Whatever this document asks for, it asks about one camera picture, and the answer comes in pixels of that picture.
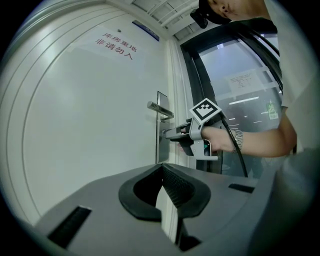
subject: ceiling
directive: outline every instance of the ceiling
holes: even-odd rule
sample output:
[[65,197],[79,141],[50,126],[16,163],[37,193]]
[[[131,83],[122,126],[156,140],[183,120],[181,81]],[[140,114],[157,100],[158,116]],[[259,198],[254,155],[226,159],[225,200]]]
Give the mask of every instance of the ceiling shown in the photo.
[[153,17],[171,36],[181,41],[201,28],[190,17],[198,0],[127,0]]

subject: paper notice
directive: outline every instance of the paper notice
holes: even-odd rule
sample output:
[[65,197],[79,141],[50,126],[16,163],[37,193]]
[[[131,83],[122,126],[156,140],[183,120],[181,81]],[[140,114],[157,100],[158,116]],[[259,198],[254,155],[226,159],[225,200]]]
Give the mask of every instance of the paper notice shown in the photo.
[[226,79],[234,97],[263,90],[263,84],[254,69],[229,75]]

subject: hand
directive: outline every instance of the hand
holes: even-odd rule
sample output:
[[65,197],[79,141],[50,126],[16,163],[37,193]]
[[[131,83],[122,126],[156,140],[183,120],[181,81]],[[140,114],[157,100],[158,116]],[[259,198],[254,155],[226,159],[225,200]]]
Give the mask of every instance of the hand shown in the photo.
[[[234,150],[234,145],[224,129],[206,126],[202,129],[201,135],[203,139],[210,141],[212,152],[220,150],[232,152]],[[183,151],[181,145],[178,144],[178,146],[180,151]]]

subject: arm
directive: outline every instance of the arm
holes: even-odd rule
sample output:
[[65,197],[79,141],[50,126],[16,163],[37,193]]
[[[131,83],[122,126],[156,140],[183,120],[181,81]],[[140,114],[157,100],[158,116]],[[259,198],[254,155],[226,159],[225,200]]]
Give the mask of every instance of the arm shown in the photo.
[[[276,158],[288,155],[297,144],[297,135],[292,127],[286,110],[283,111],[277,129],[263,132],[243,132],[243,146],[241,152],[245,155]],[[212,150],[232,152],[234,145],[226,130],[205,127],[202,136],[211,142]]]

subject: door handle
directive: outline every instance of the door handle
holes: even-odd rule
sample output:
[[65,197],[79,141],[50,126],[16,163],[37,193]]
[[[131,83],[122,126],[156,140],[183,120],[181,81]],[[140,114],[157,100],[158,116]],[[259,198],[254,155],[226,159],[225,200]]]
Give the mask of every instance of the door handle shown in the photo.
[[167,110],[166,108],[159,106],[158,104],[152,101],[148,102],[147,108],[167,116],[166,118],[162,118],[161,121],[169,120],[175,117],[174,113],[172,113],[170,110]]

